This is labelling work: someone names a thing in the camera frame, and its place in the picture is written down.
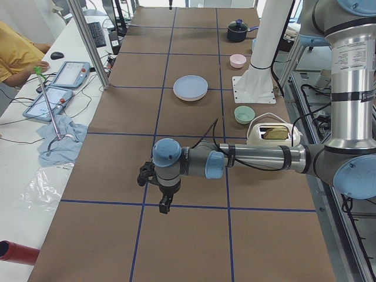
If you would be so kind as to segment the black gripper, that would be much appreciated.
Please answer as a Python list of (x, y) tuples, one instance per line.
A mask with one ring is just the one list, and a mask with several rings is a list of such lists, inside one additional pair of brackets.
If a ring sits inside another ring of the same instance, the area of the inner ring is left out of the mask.
[(162, 193), (162, 199), (159, 202), (159, 212), (167, 214), (170, 211), (172, 197), (180, 190), (181, 179), (158, 179), (158, 187)]

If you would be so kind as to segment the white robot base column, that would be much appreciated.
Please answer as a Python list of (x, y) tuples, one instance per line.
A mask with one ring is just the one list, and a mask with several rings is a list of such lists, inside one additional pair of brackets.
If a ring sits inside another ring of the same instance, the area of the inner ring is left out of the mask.
[(233, 77), (235, 103), (275, 104), (271, 71), (281, 37), (294, 7), (294, 0), (268, 0), (260, 19), (256, 44), (248, 70)]

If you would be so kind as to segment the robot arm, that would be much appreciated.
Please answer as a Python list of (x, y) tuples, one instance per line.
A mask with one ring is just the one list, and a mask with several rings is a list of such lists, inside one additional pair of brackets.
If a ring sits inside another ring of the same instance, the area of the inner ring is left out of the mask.
[(331, 47), (331, 136), (323, 145), (302, 145), (294, 124), (252, 120), (244, 145), (199, 140), (182, 147), (165, 138), (153, 147), (151, 173), (161, 213), (168, 213), (181, 177), (219, 179), (236, 163), (258, 170), (292, 169), (310, 174), (353, 199), (375, 196), (375, 2), (304, 1), (300, 36), (305, 45)]

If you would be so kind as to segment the person's hand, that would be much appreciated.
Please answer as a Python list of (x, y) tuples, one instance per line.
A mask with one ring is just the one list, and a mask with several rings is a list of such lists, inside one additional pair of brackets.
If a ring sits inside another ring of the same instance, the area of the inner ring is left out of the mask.
[(36, 62), (32, 65), (31, 70), (33, 72), (40, 71), (41, 73), (44, 73), (44, 72), (48, 71), (49, 68), (50, 68), (50, 65), (49, 65), (48, 62), (39, 61), (39, 62)]

